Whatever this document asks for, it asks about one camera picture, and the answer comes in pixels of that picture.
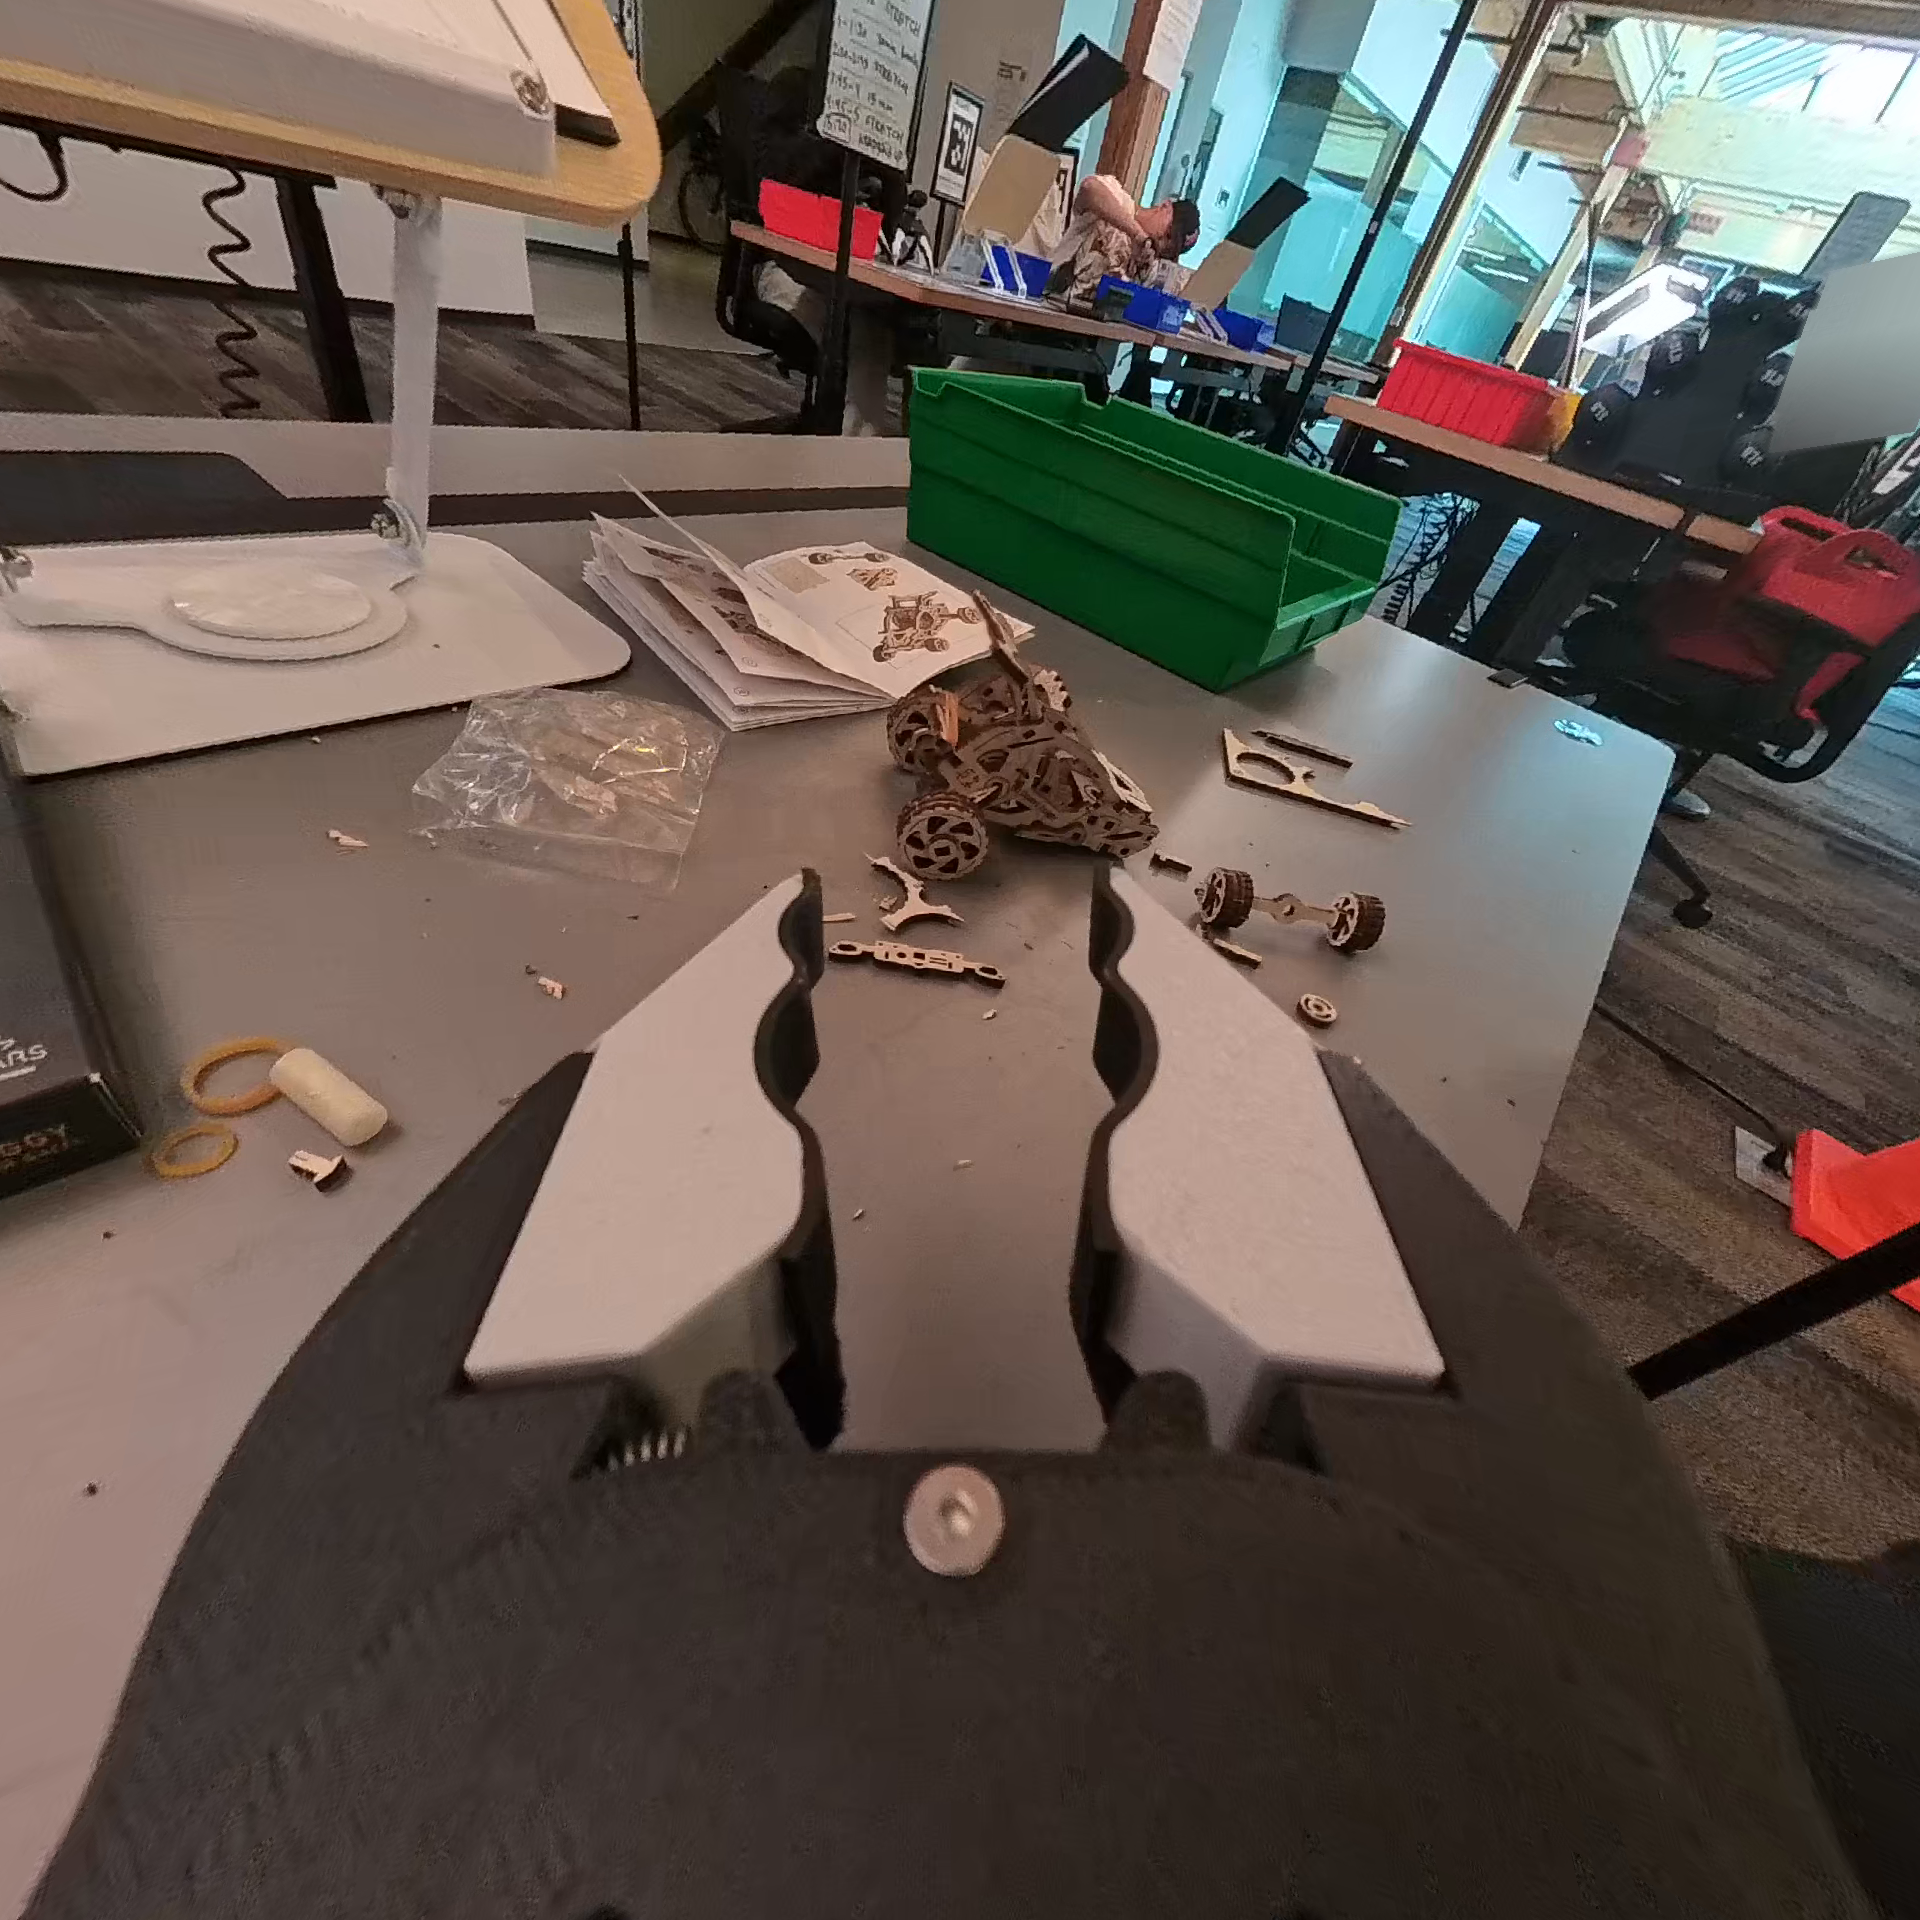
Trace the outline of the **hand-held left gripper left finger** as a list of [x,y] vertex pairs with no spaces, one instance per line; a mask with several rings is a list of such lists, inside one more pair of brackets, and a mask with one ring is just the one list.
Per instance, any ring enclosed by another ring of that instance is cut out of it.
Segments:
[[768,1375],[802,1438],[845,1427],[821,1140],[815,871],[773,886],[591,1045],[463,1358],[479,1390],[622,1381],[688,1427]]

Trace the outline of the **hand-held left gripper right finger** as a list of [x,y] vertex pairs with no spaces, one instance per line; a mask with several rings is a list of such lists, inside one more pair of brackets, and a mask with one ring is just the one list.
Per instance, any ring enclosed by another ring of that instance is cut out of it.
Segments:
[[1114,1417],[1184,1375],[1253,1452],[1303,1385],[1427,1396],[1446,1365],[1321,1047],[1121,868],[1094,876],[1094,1071],[1072,1334]]

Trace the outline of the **wooden wheel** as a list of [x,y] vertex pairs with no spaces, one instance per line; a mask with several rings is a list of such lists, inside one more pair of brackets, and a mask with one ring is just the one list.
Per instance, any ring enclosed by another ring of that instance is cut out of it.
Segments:
[[1202,927],[1215,936],[1262,916],[1282,925],[1312,925],[1338,953],[1366,953],[1384,932],[1384,902],[1366,894],[1338,894],[1313,902],[1296,894],[1256,894],[1247,871],[1214,868],[1195,889]]

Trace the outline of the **plywood scrap sheet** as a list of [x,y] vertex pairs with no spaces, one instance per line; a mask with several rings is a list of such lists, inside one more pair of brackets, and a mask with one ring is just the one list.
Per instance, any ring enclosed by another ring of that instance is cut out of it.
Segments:
[[1241,789],[1329,812],[1338,819],[1378,824],[1390,832],[1402,832],[1408,827],[1405,819],[1379,804],[1349,800],[1325,791],[1317,780],[1312,757],[1303,757],[1298,749],[1258,743],[1224,727],[1221,731],[1221,759],[1223,777]]

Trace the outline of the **wooden model buggy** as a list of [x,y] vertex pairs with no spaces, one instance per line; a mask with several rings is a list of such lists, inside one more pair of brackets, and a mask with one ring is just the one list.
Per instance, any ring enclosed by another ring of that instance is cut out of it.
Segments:
[[896,863],[913,880],[961,880],[985,863],[991,829],[1114,860],[1151,848],[1161,829],[1143,789],[1077,724],[1065,681],[1021,661],[1002,613],[971,599],[991,669],[887,711],[893,766],[919,781],[896,819]]

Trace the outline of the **black model kit box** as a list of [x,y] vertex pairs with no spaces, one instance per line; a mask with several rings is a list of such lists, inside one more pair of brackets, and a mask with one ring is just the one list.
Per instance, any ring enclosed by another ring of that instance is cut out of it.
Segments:
[[13,1198],[138,1144],[57,891],[38,814],[1,772],[1,1195]]

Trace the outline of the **slotted wooden link bar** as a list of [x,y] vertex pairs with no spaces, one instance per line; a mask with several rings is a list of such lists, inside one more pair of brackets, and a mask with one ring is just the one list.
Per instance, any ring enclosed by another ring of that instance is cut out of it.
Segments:
[[877,969],[919,975],[963,979],[991,991],[1000,991],[1006,984],[1006,974],[1000,974],[994,965],[977,961],[961,951],[947,949],[902,942],[838,942],[830,944],[824,955],[837,965],[873,965]]

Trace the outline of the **small cream cylinder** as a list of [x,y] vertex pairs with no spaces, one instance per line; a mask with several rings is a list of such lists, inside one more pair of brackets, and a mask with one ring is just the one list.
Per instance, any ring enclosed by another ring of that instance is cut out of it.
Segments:
[[343,1147],[367,1144],[391,1125],[374,1094],[310,1047],[286,1048],[270,1068],[270,1086]]

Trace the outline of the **assembly instruction booklet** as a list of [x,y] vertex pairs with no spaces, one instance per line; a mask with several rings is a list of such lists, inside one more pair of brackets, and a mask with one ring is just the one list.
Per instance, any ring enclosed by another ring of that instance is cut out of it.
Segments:
[[735,563],[670,517],[597,513],[582,580],[728,731],[873,713],[991,655],[971,589],[867,542]]

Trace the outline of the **orange cloth grey stripes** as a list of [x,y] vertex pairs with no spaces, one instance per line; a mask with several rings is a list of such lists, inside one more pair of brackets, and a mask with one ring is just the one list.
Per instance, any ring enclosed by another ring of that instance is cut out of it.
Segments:
[[1917,1140],[1856,1151],[1806,1129],[1791,1142],[1791,1231],[1830,1256],[1859,1249],[1917,1223]]

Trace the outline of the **red bag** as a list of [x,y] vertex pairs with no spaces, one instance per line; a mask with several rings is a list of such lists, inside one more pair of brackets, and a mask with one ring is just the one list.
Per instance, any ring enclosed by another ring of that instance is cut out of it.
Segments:
[[1649,601],[1661,659],[1729,681],[1791,688],[1791,715],[1819,703],[1917,613],[1917,558],[1879,529],[1782,505],[1715,580],[1673,575]]

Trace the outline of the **red plastic bin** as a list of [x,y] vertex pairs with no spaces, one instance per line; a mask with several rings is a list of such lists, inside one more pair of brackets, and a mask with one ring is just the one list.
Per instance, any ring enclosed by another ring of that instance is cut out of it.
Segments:
[[1376,401],[1394,416],[1485,446],[1549,453],[1560,390],[1543,376],[1402,343]]
[[[809,248],[837,252],[843,203],[837,193],[821,193],[775,179],[758,180],[758,225]],[[881,212],[863,203],[851,208],[851,261],[879,259]]]

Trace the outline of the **row of black dumbbells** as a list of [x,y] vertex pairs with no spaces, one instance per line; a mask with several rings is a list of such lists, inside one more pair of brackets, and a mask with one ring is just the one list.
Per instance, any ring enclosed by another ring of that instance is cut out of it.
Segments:
[[1641,384],[1605,381],[1573,416],[1552,460],[1608,485],[1718,517],[1771,505],[1771,419],[1819,285],[1768,291],[1752,275],[1721,285],[1702,323],[1648,344]]

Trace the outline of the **long wooden workbench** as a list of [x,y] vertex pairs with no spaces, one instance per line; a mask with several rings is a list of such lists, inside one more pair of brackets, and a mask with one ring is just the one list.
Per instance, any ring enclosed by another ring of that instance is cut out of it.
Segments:
[[[830,304],[823,337],[806,350],[800,318],[755,299],[761,262],[794,269],[800,285]],[[800,430],[843,439],[893,439],[904,431],[904,384],[921,368],[955,364],[1021,376],[1063,376],[1096,398],[1149,401],[1155,385],[1221,393],[1277,407],[1368,393],[1378,368],[1285,348],[1247,351],[1199,326],[1153,332],[1042,299],[963,285],[947,277],[851,261],[755,223],[733,221],[721,252],[714,304],[719,329],[805,376]]]

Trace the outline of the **handwritten whiteboard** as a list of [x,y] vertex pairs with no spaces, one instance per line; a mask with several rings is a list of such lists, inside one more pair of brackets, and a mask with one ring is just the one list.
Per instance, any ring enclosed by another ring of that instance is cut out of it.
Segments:
[[904,171],[921,108],[933,3],[831,3],[813,125],[821,140]]

